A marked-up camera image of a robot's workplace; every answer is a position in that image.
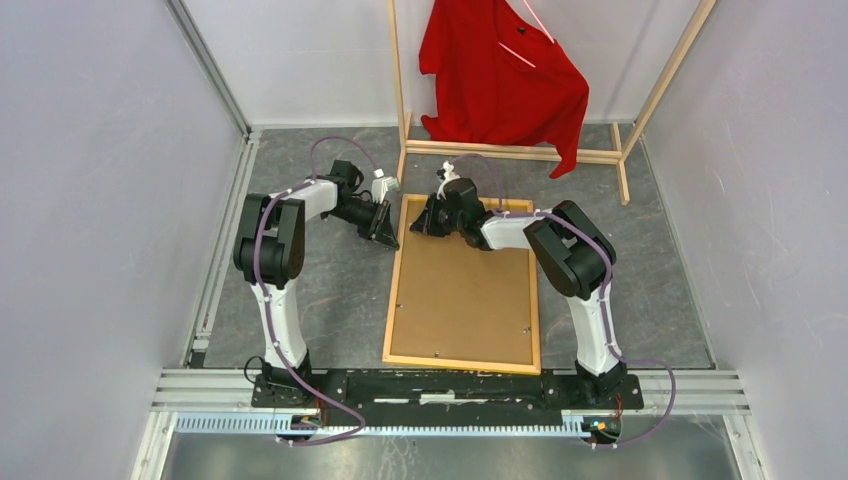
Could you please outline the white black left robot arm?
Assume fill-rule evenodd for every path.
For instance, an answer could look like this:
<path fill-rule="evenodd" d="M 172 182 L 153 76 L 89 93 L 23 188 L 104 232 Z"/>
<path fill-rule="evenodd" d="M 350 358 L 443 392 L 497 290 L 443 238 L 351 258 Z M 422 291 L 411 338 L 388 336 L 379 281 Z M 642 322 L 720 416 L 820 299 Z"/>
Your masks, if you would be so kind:
<path fill-rule="evenodd" d="M 363 239 L 396 250 L 390 191 L 398 180 L 375 169 L 368 189 L 363 173 L 337 160 L 329 174 L 308 178 L 276 194 L 245 197 L 233 246 L 233 264 L 249 283 L 260 308 L 265 335 L 261 373 L 254 384 L 276 392 L 290 407 L 314 394 L 309 354 L 297 309 L 296 283 L 305 262 L 306 223 L 333 217 L 353 226 Z"/>

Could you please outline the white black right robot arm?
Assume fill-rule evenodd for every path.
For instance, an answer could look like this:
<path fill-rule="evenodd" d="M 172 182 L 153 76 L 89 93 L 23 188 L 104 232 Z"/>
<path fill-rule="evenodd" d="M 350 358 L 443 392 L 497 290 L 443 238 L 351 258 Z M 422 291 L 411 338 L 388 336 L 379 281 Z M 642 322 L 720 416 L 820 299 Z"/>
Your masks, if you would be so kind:
<path fill-rule="evenodd" d="M 602 408 L 627 375 L 611 322 L 607 295 L 616 252 L 571 200 L 532 213 L 491 210 L 466 177 L 438 171 L 441 180 L 409 230 L 431 237 L 459 234 L 482 251 L 533 252 L 553 288 L 567 299 L 577 338 L 575 368 L 580 400 Z"/>

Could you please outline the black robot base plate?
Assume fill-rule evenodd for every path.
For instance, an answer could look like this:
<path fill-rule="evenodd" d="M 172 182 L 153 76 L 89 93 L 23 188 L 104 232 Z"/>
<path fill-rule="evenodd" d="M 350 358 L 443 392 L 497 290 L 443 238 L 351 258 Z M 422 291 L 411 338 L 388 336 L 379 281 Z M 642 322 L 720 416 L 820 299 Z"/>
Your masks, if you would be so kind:
<path fill-rule="evenodd" d="M 300 385 L 281 369 L 246 373 L 255 408 L 301 409 L 310 427 L 557 426 L 565 411 L 639 410 L 637 376 L 594 382 L 575 371 L 538 375 L 454 370 L 312 370 Z"/>

